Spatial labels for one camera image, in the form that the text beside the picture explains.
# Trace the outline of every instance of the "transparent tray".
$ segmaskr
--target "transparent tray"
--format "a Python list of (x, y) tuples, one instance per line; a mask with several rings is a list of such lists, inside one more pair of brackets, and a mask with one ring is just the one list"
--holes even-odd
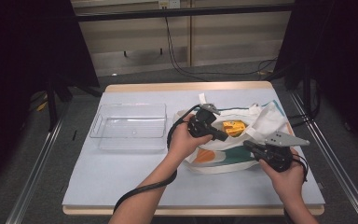
[(101, 105), (89, 137), (100, 149), (162, 150), (166, 105)]

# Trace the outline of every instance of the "yellow object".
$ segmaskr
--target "yellow object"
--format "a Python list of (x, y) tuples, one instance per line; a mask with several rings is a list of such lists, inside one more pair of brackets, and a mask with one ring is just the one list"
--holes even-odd
[(239, 136), (245, 128), (246, 125), (241, 120), (223, 121), (223, 129), (232, 137)]

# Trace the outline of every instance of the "white table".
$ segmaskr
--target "white table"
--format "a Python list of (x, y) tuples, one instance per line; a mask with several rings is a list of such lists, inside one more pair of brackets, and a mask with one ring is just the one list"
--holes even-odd
[[(100, 105), (163, 103), (171, 121), (167, 124), (169, 128), (175, 112), (200, 103), (200, 93), (205, 93), (208, 103), (217, 108), (264, 105), (272, 100), (282, 107), (266, 81), (111, 85)], [(296, 150), (303, 155), (300, 147)], [(164, 153), (133, 155), (100, 150), (88, 136), (62, 202), (63, 212), (111, 215), (119, 197), (135, 188), (164, 156)], [(303, 197), (313, 215), (324, 212), (324, 198), (311, 170), (303, 186)], [(274, 216), (282, 215), (282, 203), (259, 165), (220, 175), (194, 174), (181, 165), (155, 215)]]

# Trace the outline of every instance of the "forearm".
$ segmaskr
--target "forearm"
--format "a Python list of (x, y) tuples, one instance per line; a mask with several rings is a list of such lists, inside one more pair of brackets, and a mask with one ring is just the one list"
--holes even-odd
[[(165, 157), (138, 188), (169, 178), (180, 162), (172, 156)], [(150, 223), (164, 190), (165, 187), (151, 189), (130, 197), (115, 211), (109, 223)]]
[(316, 218), (310, 213), (310, 210), (304, 204), (304, 201), (301, 196), (287, 200), (286, 202), (283, 202), (283, 205), (290, 218), (296, 224), (318, 223)]

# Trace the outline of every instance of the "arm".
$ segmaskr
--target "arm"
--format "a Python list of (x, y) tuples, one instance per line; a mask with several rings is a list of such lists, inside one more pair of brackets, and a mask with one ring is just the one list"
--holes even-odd
[(279, 195), (290, 218), (296, 224), (318, 223), (304, 204), (301, 190), (303, 185), (303, 168), (297, 162), (292, 162), (291, 167), (282, 173), (276, 172), (265, 161), (260, 160), (260, 165), (271, 178), (272, 186)]
[[(185, 117), (184, 120), (189, 121), (191, 116), (193, 115)], [(138, 188), (170, 177), (182, 160), (193, 153), (197, 146), (205, 144), (211, 139), (210, 135), (193, 138), (187, 130), (187, 123), (178, 125), (172, 134), (167, 156)], [(150, 223), (164, 190), (165, 187), (152, 189), (130, 197), (112, 215), (109, 224)]]

